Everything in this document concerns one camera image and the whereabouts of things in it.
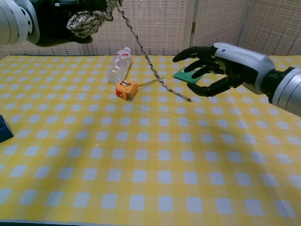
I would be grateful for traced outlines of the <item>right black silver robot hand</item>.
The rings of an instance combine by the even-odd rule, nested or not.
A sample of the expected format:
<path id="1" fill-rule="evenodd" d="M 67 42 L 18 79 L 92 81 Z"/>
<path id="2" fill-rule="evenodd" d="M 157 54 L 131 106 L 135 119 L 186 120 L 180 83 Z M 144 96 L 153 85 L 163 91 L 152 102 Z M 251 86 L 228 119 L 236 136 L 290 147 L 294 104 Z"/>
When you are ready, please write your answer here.
<path id="1" fill-rule="evenodd" d="M 185 68 L 185 72 L 198 69 L 192 78 L 206 73 L 224 74 L 224 78 L 210 86 L 198 86 L 187 83 L 187 87 L 198 96 L 214 97 L 230 88 L 243 85 L 255 94 L 261 95 L 261 83 L 266 75 L 275 71 L 275 65 L 269 56 L 224 42 L 216 42 L 209 47 L 190 47 L 174 58 L 179 62 L 188 58 L 198 58 Z"/>

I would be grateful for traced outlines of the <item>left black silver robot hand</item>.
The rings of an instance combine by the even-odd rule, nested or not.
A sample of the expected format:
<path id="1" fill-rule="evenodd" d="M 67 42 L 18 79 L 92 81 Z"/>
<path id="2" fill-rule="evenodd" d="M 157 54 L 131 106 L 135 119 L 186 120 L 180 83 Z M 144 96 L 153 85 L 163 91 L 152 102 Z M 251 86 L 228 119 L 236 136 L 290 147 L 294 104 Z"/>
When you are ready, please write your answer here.
<path id="1" fill-rule="evenodd" d="M 37 24 L 27 40 L 39 47 L 52 47 L 68 42 L 87 44 L 92 37 L 79 38 L 67 29 L 69 19 L 80 11 L 104 11 L 104 0 L 31 0 Z"/>

